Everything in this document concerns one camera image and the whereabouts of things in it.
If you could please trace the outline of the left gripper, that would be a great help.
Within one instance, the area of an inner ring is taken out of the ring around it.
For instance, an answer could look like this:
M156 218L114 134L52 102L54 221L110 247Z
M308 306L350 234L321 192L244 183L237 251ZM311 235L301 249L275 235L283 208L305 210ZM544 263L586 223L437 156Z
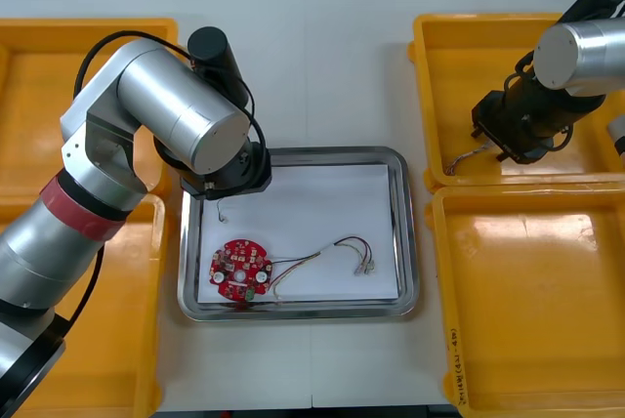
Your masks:
M195 199L215 201L264 191L271 182L271 156L258 142L246 142L226 166L209 174L180 170L182 188Z

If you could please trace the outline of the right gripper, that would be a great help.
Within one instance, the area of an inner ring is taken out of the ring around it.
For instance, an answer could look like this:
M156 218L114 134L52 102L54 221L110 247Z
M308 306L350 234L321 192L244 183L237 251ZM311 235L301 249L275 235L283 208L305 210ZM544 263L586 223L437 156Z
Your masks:
M531 96L509 91L490 91L472 110L471 137L485 137L499 149L496 159L531 164L542 159L554 145L554 135L540 136L531 128L538 108Z

